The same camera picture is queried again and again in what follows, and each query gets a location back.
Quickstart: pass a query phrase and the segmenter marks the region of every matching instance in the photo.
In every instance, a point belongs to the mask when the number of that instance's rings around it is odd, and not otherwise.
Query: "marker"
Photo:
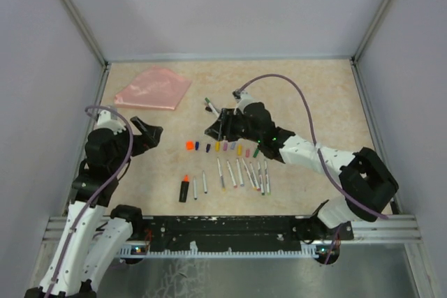
[[[196,178],[193,178],[193,189],[194,189],[194,200],[197,200],[197,181]]]
[[[258,173],[259,173],[259,185],[261,185],[261,194],[265,195],[264,183],[263,183],[263,173],[261,171],[261,164],[258,161]]]
[[[186,175],[183,178],[182,184],[180,184],[179,202],[186,202],[186,198],[188,197],[188,188],[189,188],[189,178],[188,175]]]
[[[254,172],[254,167],[251,164],[251,162],[250,162],[250,169],[251,169],[251,173],[253,175],[254,185],[256,185],[256,190],[260,191],[261,188],[259,187],[258,179],[256,178],[256,173]]]
[[[228,171],[230,172],[231,181],[233,182],[233,187],[234,187],[234,188],[237,188],[235,175],[233,174],[233,169],[231,169],[230,161],[227,160],[227,161],[226,161],[226,164],[227,164],[227,166],[228,166]]]
[[[216,117],[219,118],[219,112],[217,112],[216,108],[211,104],[210,100],[205,97],[205,101],[207,102],[208,106],[210,107],[212,114],[214,114]]]
[[[205,171],[202,171],[202,177],[203,177],[203,192],[207,194],[208,189],[207,189],[207,178],[205,177]]]
[[[270,194],[270,178],[268,176],[267,160],[264,159],[265,183],[267,184],[267,194]]]
[[[239,175],[240,186],[244,186],[244,180],[242,179],[242,171],[240,170],[239,158],[236,158],[237,174]]]
[[[219,176],[221,177],[222,189],[225,190],[224,175],[222,174],[222,166],[219,157],[217,158],[217,167],[219,168]]]
[[[251,186],[253,186],[253,188],[256,189],[256,187],[254,186],[254,183],[253,183],[253,179],[251,178],[249,167],[247,167],[247,164],[245,163],[244,159],[242,159],[242,163],[244,163],[245,172],[247,173],[247,175],[249,177]]]

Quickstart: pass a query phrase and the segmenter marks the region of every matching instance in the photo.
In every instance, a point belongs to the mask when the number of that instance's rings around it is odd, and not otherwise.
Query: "table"
[[[153,65],[169,68],[192,80],[192,84],[175,111],[119,109],[126,118],[137,115],[147,124],[162,126],[164,132],[157,148],[132,159],[127,175],[110,201],[109,211],[118,204],[129,204],[140,207],[146,215],[298,215],[311,214],[322,201],[337,196],[338,191],[326,177],[276,161],[268,162],[271,195],[262,196],[247,185],[245,173],[246,186],[231,187],[226,160],[236,173],[237,155],[235,150],[222,148],[216,152],[214,140],[203,134],[215,121],[215,116],[205,111],[204,97],[217,107],[234,107],[231,92],[257,75],[279,73],[296,81],[312,111],[317,139],[325,146],[349,151],[372,148],[349,60],[117,63],[111,66],[102,104],[113,104],[117,92]],[[310,140],[304,106],[289,83],[268,78],[252,84],[248,91],[265,103],[276,125]],[[200,141],[199,151],[186,151],[188,140]],[[212,144],[208,154],[205,153],[207,143]],[[240,143],[243,152],[250,148],[253,153],[256,148],[246,140]],[[217,157],[223,165],[225,192],[220,187]],[[258,159],[263,164],[262,154],[246,161],[256,164]],[[207,177],[207,195],[203,193],[202,171]],[[198,199],[194,200],[190,183],[188,200],[180,203],[180,182],[186,174],[190,180],[194,176],[197,179]]]

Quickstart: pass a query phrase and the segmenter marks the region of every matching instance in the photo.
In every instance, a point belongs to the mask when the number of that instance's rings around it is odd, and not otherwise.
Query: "metal floor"
[[[110,268],[98,298],[418,297],[403,245],[342,245],[311,259],[153,259]]]

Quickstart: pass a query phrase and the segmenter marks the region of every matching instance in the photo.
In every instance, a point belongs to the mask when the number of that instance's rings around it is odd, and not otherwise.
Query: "white marker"
[[[221,161],[219,160],[219,157],[217,158],[217,167],[219,167],[219,176],[221,177],[221,184],[222,184],[222,188],[223,190],[225,190],[225,183],[224,183],[224,175],[222,174],[222,166],[221,166]]]
[[[259,184],[261,185],[261,194],[265,195],[264,183],[263,183],[263,172],[261,170],[261,164],[258,161],[258,174],[259,174]]]
[[[254,172],[254,167],[250,162],[250,169],[251,169],[251,173],[253,174],[253,180],[254,180],[254,184],[256,185],[256,190],[259,191],[261,188],[259,187],[258,184],[258,179],[256,178],[256,173]]]
[[[247,167],[247,164],[245,163],[244,159],[242,159],[242,163],[244,163],[245,172],[247,173],[247,176],[249,177],[251,186],[254,189],[256,189],[256,187],[254,186],[254,183],[253,183],[253,179],[251,178],[249,167]]]
[[[205,98],[205,101],[207,102],[208,106],[210,107],[211,112],[212,112],[216,117],[219,118],[220,113],[217,112],[216,108],[213,106],[213,104],[211,104],[210,100],[209,100],[208,98]]]
[[[237,174],[239,175],[239,181],[242,187],[244,186],[244,180],[242,179],[242,171],[240,170],[239,158],[236,158],[236,165],[237,165]]]
[[[237,184],[236,184],[236,180],[235,180],[235,175],[233,174],[233,169],[231,169],[231,164],[230,161],[226,161],[226,164],[228,166],[228,170],[230,171],[230,176],[231,176],[231,181],[233,182],[233,186],[235,188],[237,188]]]
[[[203,192],[208,193],[207,189],[207,178],[205,177],[205,171],[202,171],[202,177],[203,177]]]
[[[196,178],[193,178],[193,187],[194,187],[194,200],[197,200],[197,181]]]
[[[267,184],[267,194],[270,194],[270,177],[268,176],[267,160],[264,159],[265,183]]]

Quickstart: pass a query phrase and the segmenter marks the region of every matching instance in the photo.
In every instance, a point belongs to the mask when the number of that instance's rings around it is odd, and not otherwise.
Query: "cable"
[[[75,232],[76,226],[78,225],[78,223],[80,222],[82,215],[85,213],[85,211],[90,207],[90,204],[99,196],[99,194],[107,187],[107,185],[115,178],[117,178],[119,172],[123,169],[123,167],[126,165],[126,163],[129,161],[131,154],[132,154],[132,146],[133,146],[133,132],[132,132],[132,128],[130,123],[126,120],[126,118],[124,118],[120,113],[118,113],[117,111],[115,111],[114,109],[110,108],[110,107],[106,107],[106,106],[100,106],[100,105],[89,105],[87,106],[84,111],[85,113],[91,117],[94,120],[97,120],[97,118],[89,112],[89,110],[106,110],[109,111],[110,113],[116,115],[117,117],[119,117],[123,122],[124,125],[126,125],[127,130],[129,131],[129,147],[127,149],[126,155],[124,157],[123,162],[121,163],[121,165],[118,167],[117,171],[115,171],[113,173],[112,176],[109,177],[109,179],[107,181],[104,182],[103,185],[101,185],[98,190],[95,191],[95,193],[93,195],[91,195],[91,197],[88,199],[88,201],[85,203],[84,207],[81,208],[78,216],[76,216],[75,220],[73,221],[72,226],[70,227],[70,230],[68,231],[67,234],[67,238],[65,239],[64,245],[62,247],[61,250],[61,255],[59,256],[59,259],[57,260],[57,264],[56,267],[54,268],[54,273],[53,276],[51,278],[51,284],[48,287],[47,292],[45,293],[45,296],[43,298],[49,298],[51,295],[51,291],[54,287],[54,284],[56,283],[57,280],[57,276],[59,275],[59,271],[61,269],[62,266],[62,262],[64,261],[65,258],[65,254],[67,252],[68,246],[70,244],[70,240],[71,237],[73,236],[73,233]]]
[[[341,227],[342,227],[342,225],[339,225],[337,227],[337,230],[335,231],[334,237],[332,238],[332,243],[330,244],[330,247],[329,247],[328,256],[326,256],[326,259],[324,260],[324,265],[327,265],[327,263],[329,262],[330,254],[334,250],[335,242],[337,240],[337,237],[338,237]]]
[[[131,161],[129,161],[129,163],[127,163],[126,169],[124,169],[123,174],[118,178],[118,181],[121,181],[123,179],[123,177],[126,175],[127,170],[129,170],[129,167],[131,166]]]
[[[305,105],[306,108],[306,113],[307,113],[307,118],[309,119],[309,126],[310,126],[310,133],[312,136],[312,142],[314,143],[314,146],[316,146],[316,144],[318,143],[316,140],[316,136],[315,136],[315,128],[314,128],[314,122],[312,121],[312,115],[310,113],[310,108],[309,105],[307,104],[305,95],[303,94],[303,92],[301,91],[301,89],[299,88],[299,86],[292,81],[290,78],[284,76],[284,75],[278,75],[276,73],[269,73],[267,75],[261,75],[258,77],[253,78],[252,80],[249,80],[247,83],[245,83],[244,85],[242,85],[239,89],[239,92],[244,91],[250,84],[254,83],[256,80],[260,80],[262,78],[267,78],[267,77],[278,77],[281,78],[283,80],[286,80],[287,82],[289,82],[290,84],[293,85],[293,87],[295,87],[296,91],[298,91],[298,93],[301,96],[302,102]],[[356,199],[354,199],[353,197],[351,197],[351,195],[349,195],[345,190],[343,190],[343,188],[338,185],[338,183],[333,179],[333,177],[331,176],[331,174],[329,173],[328,170],[328,166],[325,163],[323,154],[321,153],[321,150],[318,148],[317,149],[317,153],[318,153],[318,157],[320,158],[320,162],[321,162],[321,166],[323,167],[323,171],[326,175],[326,177],[329,179],[329,181],[331,182],[331,184],[350,202],[352,202],[355,206],[361,208],[363,211],[368,212],[369,214],[372,214],[373,216],[376,216],[377,218],[380,219],[388,219],[388,217],[382,213],[378,213],[375,212],[374,210],[370,209],[369,207],[366,207],[364,204],[362,204],[361,202],[357,201]]]

